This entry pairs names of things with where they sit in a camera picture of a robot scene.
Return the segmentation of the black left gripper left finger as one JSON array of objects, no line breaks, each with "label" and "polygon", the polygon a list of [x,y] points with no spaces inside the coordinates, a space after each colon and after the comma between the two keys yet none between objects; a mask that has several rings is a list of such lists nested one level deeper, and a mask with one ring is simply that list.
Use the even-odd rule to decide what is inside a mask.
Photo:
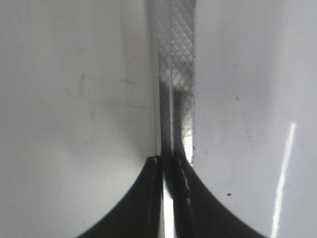
[{"label": "black left gripper left finger", "polygon": [[162,159],[146,162],[125,196],[81,238],[157,238],[162,194]]}]

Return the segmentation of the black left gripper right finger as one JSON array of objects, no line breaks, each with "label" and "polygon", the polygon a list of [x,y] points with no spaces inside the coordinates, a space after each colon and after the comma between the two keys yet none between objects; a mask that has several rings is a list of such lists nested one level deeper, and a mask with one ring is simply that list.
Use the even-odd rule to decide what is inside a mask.
[{"label": "black left gripper right finger", "polygon": [[183,151],[163,154],[163,173],[173,201],[178,238],[261,238],[205,187]]}]

